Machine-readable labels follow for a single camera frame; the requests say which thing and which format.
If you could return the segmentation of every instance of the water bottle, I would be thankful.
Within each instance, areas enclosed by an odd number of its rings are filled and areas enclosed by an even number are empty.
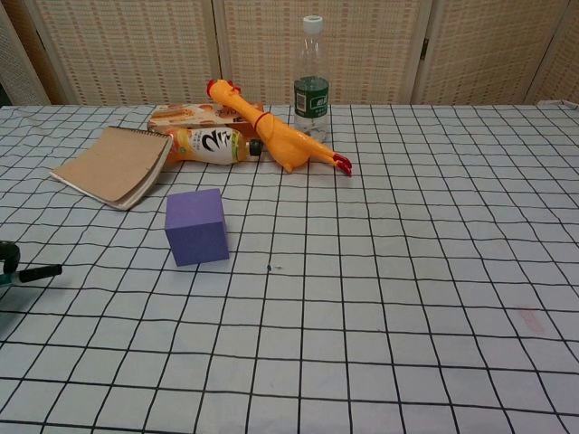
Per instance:
[[[321,142],[327,133],[327,81],[323,58],[321,16],[309,15],[303,19],[304,40],[296,61],[294,93],[294,128]]]

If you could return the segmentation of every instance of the snack box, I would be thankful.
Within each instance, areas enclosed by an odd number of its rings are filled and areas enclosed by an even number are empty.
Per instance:
[[[253,102],[252,105],[263,110],[263,104]],[[157,106],[148,121],[149,131],[164,133],[169,128],[209,128],[231,127],[251,140],[259,138],[252,124],[247,122],[232,108],[221,104],[166,104]]]

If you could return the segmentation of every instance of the plastic bottle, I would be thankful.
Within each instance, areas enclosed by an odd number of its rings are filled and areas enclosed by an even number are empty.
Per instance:
[[[171,128],[165,134],[173,138],[170,161],[195,160],[232,165],[247,156],[259,156],[263,146],[260,140],[248,142],[242,133],[229,127]]]
[[[327,133],[327,81],[323,58],[321,32],[324,22],[321,16],[303,18],[304,40],[299,47],[294,74],[294,128],[317,141],[323,141]]]

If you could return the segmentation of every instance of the bottle cap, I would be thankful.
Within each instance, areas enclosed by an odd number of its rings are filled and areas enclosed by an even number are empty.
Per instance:
[[[324,28],[324,19],[319,15],[304,16],[304,32],[318,34]]]
[[[250,140],[250,156],[260,156],[263,142],[257,138]]]

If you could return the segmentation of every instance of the notebook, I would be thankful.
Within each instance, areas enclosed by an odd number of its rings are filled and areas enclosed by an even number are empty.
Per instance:
[[[107,127],[93,146],[51,176],[113,208],[128,210],[155,183],[172,143],[164,134]]]

